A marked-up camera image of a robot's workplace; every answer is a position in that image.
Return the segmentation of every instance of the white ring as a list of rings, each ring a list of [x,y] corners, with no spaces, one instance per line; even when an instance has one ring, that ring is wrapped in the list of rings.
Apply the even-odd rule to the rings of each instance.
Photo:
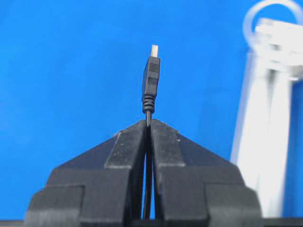
[[[249,44],[251,49],[253,49],[254,51],[257,51],[257,47],[256,47],[256,41],[254,39],[254,34],[252,32],[252,21],[253,21],[255,15],[261,9],[263,9],[264,7],[270,6],[270,5],[274,5],[274,4],[283,5],[287,8],[289,8],[289,10],[295,16],[297,24],[303,25],[303,10],[297,3],[295,3],[291,0],[264,0],[264,1],[257,3],[256,5],[251,7],[249,9],[249,11],[247,12],[247,14],[245,15],[245,18],[243,21],[243,28],[242,28],[246,42]]]

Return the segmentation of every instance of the metal usb tip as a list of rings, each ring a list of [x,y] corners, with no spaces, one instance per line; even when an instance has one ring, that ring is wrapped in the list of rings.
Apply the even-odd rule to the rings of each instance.
[[[157,45],[151,45],[151,57],[158,57],[158,46]]]

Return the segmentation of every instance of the black surface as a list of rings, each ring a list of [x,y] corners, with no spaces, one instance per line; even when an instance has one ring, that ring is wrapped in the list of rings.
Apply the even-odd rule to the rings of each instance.
[[[145,134],[146,123],[139,121],[55,168],[33,196],[25,226],[121,227],[140,218]]]
[[[257,196],[235,165],[158,120],[151,122],[151,139],[163,226],[262,226]]]
[[[263,226],[256,193],[245,186],[235,165],[158,120],[151,121],[150,143],[146,129],[140,121],[55,168],[32,198],[25,227]],[[139,220],[148,147],[154,163],[155,221]]]
[[[303,227],[303,218],[265,218],[264,227]],[[22,220],[0,220],[0,227],[21,227]],[[129,227],[162,227],[162,220],[133,220]]]

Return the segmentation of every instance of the blue backdrop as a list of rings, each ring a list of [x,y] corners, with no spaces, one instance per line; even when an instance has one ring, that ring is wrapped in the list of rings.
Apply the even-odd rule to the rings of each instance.
[[[257,2],[1,0],[0,219],[24,218],[54,167],[144,118],[151,44],[162,62],[154,118],[229,159],[248,52],[242,21]],[[259,17],[294,22],[281,6]],[[302,99],[299,83],[285,216],[303,216]]]

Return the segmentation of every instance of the white object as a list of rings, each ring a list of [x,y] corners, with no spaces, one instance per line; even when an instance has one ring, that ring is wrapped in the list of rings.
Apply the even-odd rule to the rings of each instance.
[[[265,218],[282,215],[292,84],[303,78],[303,26],[261,19],[251,32],[255,14],[271,4],[287,6],[303,24],[301,8],[290,0],[262,1],[246,15],[243,32],[251,52],[231,157],[256,190]]]

